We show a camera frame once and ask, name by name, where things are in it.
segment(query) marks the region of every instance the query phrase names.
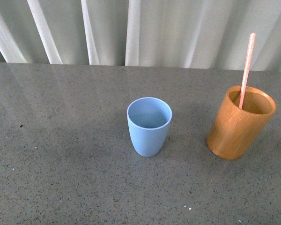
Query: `gray countertop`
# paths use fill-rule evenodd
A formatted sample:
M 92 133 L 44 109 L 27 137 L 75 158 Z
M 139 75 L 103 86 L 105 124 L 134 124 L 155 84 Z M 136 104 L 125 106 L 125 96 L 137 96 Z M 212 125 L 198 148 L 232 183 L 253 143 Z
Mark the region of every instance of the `gray countertop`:
M 0 225 L 281 224 L 281 73 L 248 85 L 278 105 L 248 151 L 228 161 L 206 137 L 241 71 L 0 63 Z M 126 109 L 173 110 L 150 158 L 134 150 Z

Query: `orange wooden cup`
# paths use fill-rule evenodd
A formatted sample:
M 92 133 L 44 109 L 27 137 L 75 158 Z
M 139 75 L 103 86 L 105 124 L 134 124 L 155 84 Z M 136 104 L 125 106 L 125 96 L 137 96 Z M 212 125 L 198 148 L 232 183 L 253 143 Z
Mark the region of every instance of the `orange wooden cup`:
M 240 109 L 240 89 L 228 89 L 207 137 L 209 149 L 224 159 L 240 158 L 277 111 L 268 94 L 248 86 Z

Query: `cup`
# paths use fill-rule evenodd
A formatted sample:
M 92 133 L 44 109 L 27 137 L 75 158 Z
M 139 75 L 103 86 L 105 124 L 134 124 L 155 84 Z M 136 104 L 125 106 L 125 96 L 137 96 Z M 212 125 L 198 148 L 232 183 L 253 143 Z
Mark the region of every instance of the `cup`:
M 240 90 L 241 86 L 227 90 L 207 137 L 209 149 L 224 159 L 240 158 L 277 110 L 268 94 L 248 86 L 240 109 Z
M 156 155 L 169 131 L 170 106 L 155 97 L 142 97 L 129 105 L 127 119 L 136 152 L 144 157 Z

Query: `straw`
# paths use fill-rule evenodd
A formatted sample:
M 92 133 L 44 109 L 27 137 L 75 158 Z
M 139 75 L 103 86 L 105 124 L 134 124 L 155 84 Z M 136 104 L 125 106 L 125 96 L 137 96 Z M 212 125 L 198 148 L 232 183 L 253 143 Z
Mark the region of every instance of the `straw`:
M 245 93 L 245 87 L 247 86 L 247 81 L 248 81 L 248 75 L 249 75 L 249 70 L 250 70 L 250 65 L 251 65 L 251 60 L 252 60 L 252 55 L 253 55 L 255 37 L 256 37 L 256 34 L 252 33 L 249 38 L 247 56 L 245 58 L 245 64 L 244 64 L 244 76 L 243 76 L 242 88 L 240 90 L 240 100 L 239 100 L 240 109 L 243 107 L 243 103 L 244 103 L 244 93 Z

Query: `cup rim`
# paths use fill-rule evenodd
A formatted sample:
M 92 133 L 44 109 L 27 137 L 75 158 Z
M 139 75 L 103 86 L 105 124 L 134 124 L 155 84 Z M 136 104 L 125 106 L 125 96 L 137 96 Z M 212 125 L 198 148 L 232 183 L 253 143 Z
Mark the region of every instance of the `cup rim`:
M 230 93 L 233 92 L 233 91 L 236 91 L 236 90 L 240 91 L 241 90 L 241 85 L 236 85 L 236 86 L 230 87 L 227 90 L 226 95 L 227 95 L 227 98 L 228 98 L 229 102 L 231 102 L 232 105 L 234 105 L 238 110 L 240 110 L 242 112 L 245 112 L 245 113 L 252 114 L 252 115 L 256 115 L 256 116 L 267 116 L 267 115 L 270 115 L 270 114 L 275 114 L 275 112 L 277 111 L 277 104 L 276 104 L 275 100 L 271 96 L 266 94 L 264 91 L 262 91 L 262 90 L 260 90 L 258 88 L 251 87 L 251 86 L 246 86 L 246 91 L 257 93 L 257 94 L 260 94 L 260 95 L 264 96 L 268 100 L 268 102 L 271 104 L 273 109 L 269 113 L 265 113 L 265 114 L 257 114 L 257 113 L 252 113 L 252 112 L 248 112 L 246 110 L 240 109 L 236 104 L 234 104 L 231 101 L 231 99 L 229 97 Z
M 167 122 L 166 122 L 165 124 L 163 124 L 163 125 L 160 126 L 160 127 L 145 128 L 145 127 L 141 127 L 141 126 L 135 124 L 135 123 L 130 119 L 130 116 L 129 116 L 129 113 L 128 113 L 130 107 L 131 107 L 135 102 L 140 101 L 140 100 L 143 100 L 143 99 L 154 99 L 154 100 L 157 100 L 157 101 L 162 102 L 163 104 L 165 104 L 165 105 L 168 107 L 168 109 L 170 110 L 170 118 L 167 120 Z M 167 125 L 170 123 L 170 121 L 172 120 L 172 116 L 173 116 L 173 112 L 172 112 L 172 109 L 171 109 L 171 107 L 169 106 L 169 104 L 167 104 L 165 101 L 163 101 L 163 100 L 161 100 L 161 99 L 159 99 L 159 98 L 156 98 L 156 97 L 141 97 L 141 98 L 138 98 L 138 99 L 134 100 L 132 103 L 130 103 L 130 105 L 129 105 L 128 108 L 127 108 L 127 118 L 128 118 L 128 120 L 129 120 L 133 125 L 135 125 L 136 127 L 141 128 L 141 129 L 144 129 L 144 130 L 157 130 L 157 129 L 161 129 L 161 128 L 167 126 Z

